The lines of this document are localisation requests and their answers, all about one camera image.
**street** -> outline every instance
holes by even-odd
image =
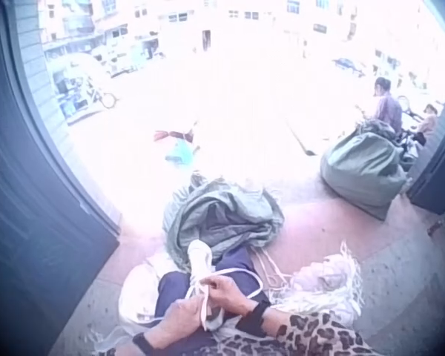
[[[112,79],[115,108],[70,126],[82,160],[126,220],[159,227],[189,173],[165,161],[174,141],[153,142],[155,130],[189,131],[198,121],[194,168],[210,177],[263,185],[316,174],[287,123],[317,147],[351,129],[356,79],[329,64],[281,65],[260,54],[148,62]]]

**doorway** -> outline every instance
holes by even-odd
[[[202,48],[206,52],[211,47],[211,31],[204,30],[202,32]]]

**wristwatch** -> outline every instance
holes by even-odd
[[[156,349],[154,349],[153,346],[147,341],[143,332],[135,335],[132,338],[132,342],[140,349],[141,352],[144,353],[144,355],[154,355],[156,352]]]
[[[254,336],[265,337],[266,333],[262,330],[262,316],[270,305],[270,302],[267,300],[261,301],[252,312],[239,320],[236,329]]]

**gray-green bag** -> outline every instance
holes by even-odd
[[[321,159],[321,176],[342,198],[379,220],[385,220],[406,182],[400,151],[372,132],[341,139]]]

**purple shirt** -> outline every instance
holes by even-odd
[[[386,93],[379,99],[378,108],[373,119],[389,124],[396,133],[399,133],[402,128],[401,105],[390,93]]]

